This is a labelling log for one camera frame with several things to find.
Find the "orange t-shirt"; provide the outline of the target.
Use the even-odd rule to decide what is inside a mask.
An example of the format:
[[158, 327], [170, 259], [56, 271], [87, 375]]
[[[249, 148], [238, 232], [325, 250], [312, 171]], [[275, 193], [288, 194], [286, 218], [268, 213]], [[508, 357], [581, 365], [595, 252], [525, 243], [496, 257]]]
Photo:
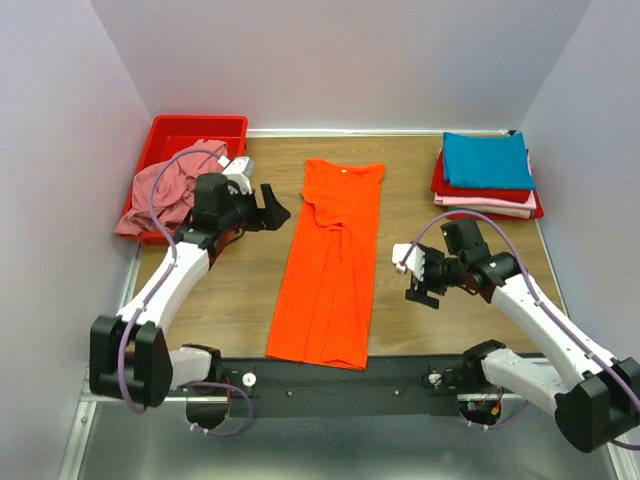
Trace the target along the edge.
[[366, 368], [384, 174], [382, 164], [307, 161], [267, 356]]

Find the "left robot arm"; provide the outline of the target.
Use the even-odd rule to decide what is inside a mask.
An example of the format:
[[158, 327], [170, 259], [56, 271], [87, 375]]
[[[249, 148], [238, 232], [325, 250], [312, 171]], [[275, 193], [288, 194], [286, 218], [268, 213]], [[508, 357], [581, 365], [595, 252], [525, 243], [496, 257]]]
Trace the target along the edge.
[[171, 350], [166, 342], [169, 326], [234, 235], [276, 231], [290, 216], [268, 184], [254, 190], [242, 174], [199, 176], [194, 205], [170, 236], [160, 266], [115, 315], [94, 321], [91, 392], [121, 399], [136, 413], [161, 405], [183, 385], [201, 395], [214, 393], [222, 380], [219, 351], [195, 344]]

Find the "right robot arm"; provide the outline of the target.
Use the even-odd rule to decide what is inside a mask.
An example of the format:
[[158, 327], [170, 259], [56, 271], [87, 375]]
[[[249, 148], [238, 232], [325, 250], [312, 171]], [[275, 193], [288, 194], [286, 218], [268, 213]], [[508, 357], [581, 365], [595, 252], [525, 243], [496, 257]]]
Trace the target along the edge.
[[638, 362], [616, 358], [578, 328], [539, 288], [515, 247], [491, 253], [477, 224], [481, 217], [440, 215], [445, 252], [418, 239], [394, 245], [395, 269], [411, 275], [406, 299], [436, 309], [450, 288], [482, 297], [518, 324], [550, 365], [488, 340], [464, 353], [462, 384], [474, 392], [491, 386], [514, 392], [552, 416], [583, 453], [606, 443], [623, 447], [620, 436], [639, 425]]

